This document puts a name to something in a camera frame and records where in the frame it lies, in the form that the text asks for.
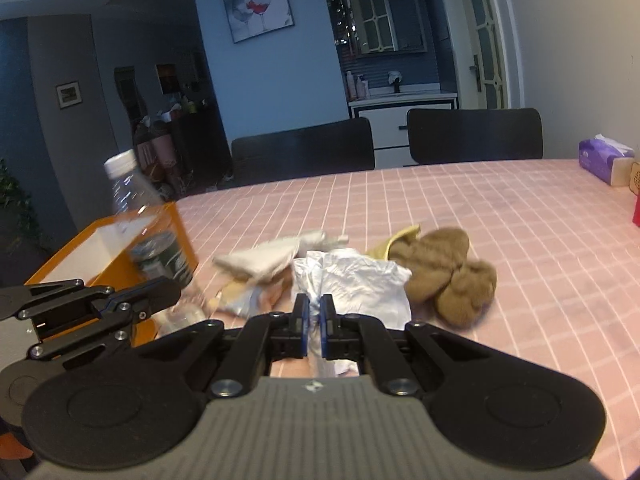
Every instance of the door handle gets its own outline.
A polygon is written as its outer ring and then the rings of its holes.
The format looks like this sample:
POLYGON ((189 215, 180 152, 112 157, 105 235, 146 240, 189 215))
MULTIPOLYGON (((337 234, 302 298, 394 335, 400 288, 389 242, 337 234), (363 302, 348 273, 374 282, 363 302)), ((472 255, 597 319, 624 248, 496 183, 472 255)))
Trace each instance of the door handle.
POLYGON ((478 61, 478 54, 474 54, 474 64, 469 67, 471 72, 476 74, 476 88, 478 92, 482 93, 482 79, 480 78, 480 63, 478 61))

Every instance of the brown glove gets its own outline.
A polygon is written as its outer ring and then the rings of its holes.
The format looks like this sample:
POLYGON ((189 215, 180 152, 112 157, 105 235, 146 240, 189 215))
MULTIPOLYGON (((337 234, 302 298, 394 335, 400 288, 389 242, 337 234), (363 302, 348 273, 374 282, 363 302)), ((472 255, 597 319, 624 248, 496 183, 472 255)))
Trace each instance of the brown glove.
POLYGON ((468 262, 469 238, 459 228, 443 228, 407 242, 398 240, 389 259, 412 272, 404 286, 412 305, 435 298, 438 314, 449 324, 466 327, 494 298, 496 272, 487 262, 468 262))

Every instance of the red wine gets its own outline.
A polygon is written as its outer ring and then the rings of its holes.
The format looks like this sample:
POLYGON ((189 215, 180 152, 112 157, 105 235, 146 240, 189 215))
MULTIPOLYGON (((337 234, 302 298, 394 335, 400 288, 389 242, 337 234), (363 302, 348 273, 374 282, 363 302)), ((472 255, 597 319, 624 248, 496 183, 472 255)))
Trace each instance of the red wine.
POLYGON ((256 14, 264 14, 264 12, 269 8, 269 4, 257 4, 253 0, 250 0, 246 4, 247 9, 251 9, 256 14))

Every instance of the pink checkered tablecloth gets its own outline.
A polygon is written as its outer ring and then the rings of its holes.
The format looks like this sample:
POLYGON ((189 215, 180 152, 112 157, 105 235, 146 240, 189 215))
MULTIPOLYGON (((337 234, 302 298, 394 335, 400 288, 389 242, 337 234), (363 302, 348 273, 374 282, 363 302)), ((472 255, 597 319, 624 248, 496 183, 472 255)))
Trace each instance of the pink checkered tablecloth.
POLYGON ((191 196, 178 206, 213 297, 215 253, 322 228, 364 251, 412 224, 457 225, 498 269, 474 330, 485 345, 561 370, 607 407, 594 462, 613 480, 640 465, 640 231, 636 197, 575 160, 479 162, 328 175, 191 196))

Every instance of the purple tissue box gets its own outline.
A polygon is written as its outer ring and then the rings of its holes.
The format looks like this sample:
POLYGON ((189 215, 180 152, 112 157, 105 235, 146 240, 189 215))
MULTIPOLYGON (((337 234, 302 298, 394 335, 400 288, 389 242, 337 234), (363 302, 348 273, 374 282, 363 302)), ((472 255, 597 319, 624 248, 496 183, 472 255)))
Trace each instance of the purple tissue box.
POLYGON ((631 166, 635 161, 633 150, 622 151, 601 139, 580 142, 580 165, 610 186, 628 186, 631 166))

